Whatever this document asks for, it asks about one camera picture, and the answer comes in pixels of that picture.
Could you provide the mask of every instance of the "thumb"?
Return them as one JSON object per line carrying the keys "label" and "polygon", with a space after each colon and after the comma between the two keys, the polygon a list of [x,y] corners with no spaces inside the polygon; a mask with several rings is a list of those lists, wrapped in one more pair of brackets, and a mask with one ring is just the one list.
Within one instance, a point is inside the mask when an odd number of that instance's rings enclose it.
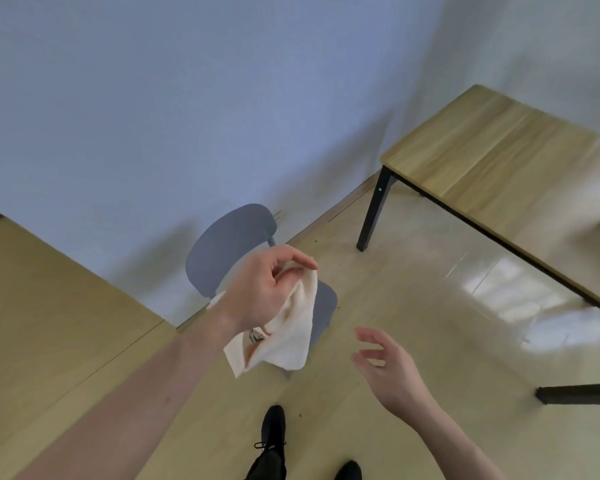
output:
{"label": "thumb", "polygon": [[362,357],[359,352],[355,352],[351,356],[351,361],[353,365],[356,366],[356,369],[359,373],[364,377],[364,379],[368,382],[369,386],[371,386],[371,381],[376,373],[376,366],[369,362],[366,358]]}
{"label": "thumb", "polygon": [[285,299],[291,293],[296,283],[300,281],[304,274],[304,268],[292,267],[284,270],[282,273],[276,276],[276,288],[275,290],[284,296]]}

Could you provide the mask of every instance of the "black metal table frame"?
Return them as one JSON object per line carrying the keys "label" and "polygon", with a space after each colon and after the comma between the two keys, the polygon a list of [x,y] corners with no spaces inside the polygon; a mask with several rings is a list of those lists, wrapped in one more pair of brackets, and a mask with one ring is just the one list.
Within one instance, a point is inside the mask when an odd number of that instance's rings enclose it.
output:
{"label": "black metal table frame", "polygon": [[[389,192],[389,189],[395,183],[396,180],[400,180],[403,184],[412,188],[423,197],[428,198],[430,201],[434,202],[439,207],[442,207],[450,214],[462,220],[462,222],[469,224],[471,227],[476,229],[476,231],[487,236],[492,241],[497,242],[504,249],[512,252],[523,261],[542,271],[547,276],[550,276],[552,279],[560,283],[568,290],[573,291],[574,293],[582,297],[583,300],[589,305],[595,306],[600,309],[600,300],[598,298],[588,295],[586,292],[575,286],[572,282],[566,280],[560,274],[557,274],[553,270],[538,263],[535,259],[521,252],[509,242],[506,242],[499,236],[490,233],[487,229],[481,227],[480,225],[473,222],[471,219],[452,209],[447,204],[440,201],[440,199],[438,199],[437,197],[431,195],[426,190],[421,189],[419,186],[408,181],[406,178],[402,177],[398,173],[385,166],[383,166],[382,170],[380,170],[380,176],[378,177],[376,188],[374,190],[373,197],[371,197],[371,203],[369,204],[369,209],[367,211],[367,217],[365,217],[365,222],[364,224],[362,224],[362,231],[360,231],[360,237],[358,238],[358,243],[356,245],[356,247],[360,251],[364,251],[365,249],[367,249],[369,240],[371,239],[371,234],[373,234],[373,231],[376,227],[377,218],[380,215],[380,212],[382,211],[382,207],[384,205],[387,193]],[[600,404],[600,384],[538,387],[536,389],[536,397],[544,404]]]}

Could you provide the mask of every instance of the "person's left hand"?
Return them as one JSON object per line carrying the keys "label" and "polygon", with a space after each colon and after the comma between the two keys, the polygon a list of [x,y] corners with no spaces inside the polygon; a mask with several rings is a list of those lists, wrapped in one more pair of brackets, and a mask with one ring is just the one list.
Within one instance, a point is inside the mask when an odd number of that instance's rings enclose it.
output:
{"label": "person's left hand", "polygon": [[235,327],[235,334],[264,326],[279,313],[303,274],[299,267],[281,272],[288,261],[318,269],[313,258],[288,245],[274,246],[248,256],[214,307]]}

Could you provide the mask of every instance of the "person's left arm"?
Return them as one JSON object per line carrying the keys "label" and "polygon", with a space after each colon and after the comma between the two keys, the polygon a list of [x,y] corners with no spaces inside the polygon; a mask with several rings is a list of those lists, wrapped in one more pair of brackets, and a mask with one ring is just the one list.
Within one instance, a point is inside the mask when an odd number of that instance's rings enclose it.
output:
{"label": "person's left arm", "polygon": [[16,478],[133,479],[200,378],[234,336],[268,323],[313,259],[290,246],[248,257],[225,295],[80,418]]}

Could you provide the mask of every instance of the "white cloth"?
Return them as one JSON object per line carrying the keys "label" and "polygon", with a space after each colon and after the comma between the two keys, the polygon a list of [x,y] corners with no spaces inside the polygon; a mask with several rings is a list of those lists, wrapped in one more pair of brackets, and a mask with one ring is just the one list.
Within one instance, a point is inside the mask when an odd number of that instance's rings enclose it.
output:
{"label": "white cloth", "polygon": [[[262,328],[242,332],[224,348],[233,375],[254,368],[264,361],[297,371],[304,367],[309,354],[313,325],[313,304],[318,290],[318,273],[304,268],[304,274],[291,290],[285,304],[273,320]],[[211,300],[213,307],[224,292]]]}

